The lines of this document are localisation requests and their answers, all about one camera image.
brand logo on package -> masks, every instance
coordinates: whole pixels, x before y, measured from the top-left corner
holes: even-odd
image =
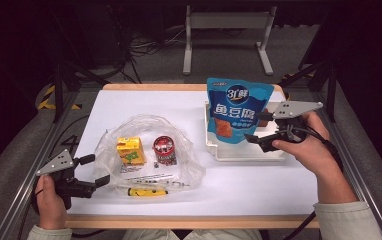
[[[229,102],[238,105],[247,101],[248,89],[242,85],[234,85],[228,88],[226,96],[228,97]]]

plastic bag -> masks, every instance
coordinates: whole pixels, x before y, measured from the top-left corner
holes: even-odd
[[[173,140],[176,165],[158,164],[153,143],[160,136]],[[146,160],[143,166],[127,167],[122,163],[116,149],[120,137],[141,139]],[[95,157],[93,176],[97,179],[110,174],[107,187],[122,194],[125,188],[189,190],[196,188],[206,173],[196,162],[193,144],[185,134],[165,118],[154,115],[136,115],[118,128],[107,130],[95,150]]]

small carton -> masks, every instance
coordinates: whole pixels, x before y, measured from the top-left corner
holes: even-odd
[[[144,150],[139,137],[118,138],[116,147],[125,166],[145,164]]]

white table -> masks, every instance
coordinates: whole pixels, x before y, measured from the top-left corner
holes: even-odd
[[[194,190],[160,197],[120,196],[99,188],[91,199],[72,198],[71,228],[295,228],[317,202],[316,179],[294,157],[281,162],[219,162],[206,151],[206,85],[106,85],[98,94],[75,157],[93,154],[107,129],[136,114],[168,119],[185,130],[206,168]],[[93,163],[76,177],[93,181]],[[308,227],[317,228],[316,220]]]

white tray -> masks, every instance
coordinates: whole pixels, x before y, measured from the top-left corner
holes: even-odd
[[[272,93],[272,96],[266,106],[269,112],[273,112],[278,104],[284,100],[282,94],[277,94],[277,92]],[[216,138],[216,135],[212,132],[207,132],[209,118],[209,102],[205,102],[204,106],[204,119],[205,132],[206,132],[206,149],[213,156],[215,156],[218,161],[283,161],[287,158],[288,153],[277,150],[273,152],[264,153],[258,144],[248,143],[247,141],[242,141],[238,144],[229,144],[221,142]],[[258,137],[268,136],[277,130],[277,125],[275,122],[270,121],[266,127],[256,128],[254,135]]]

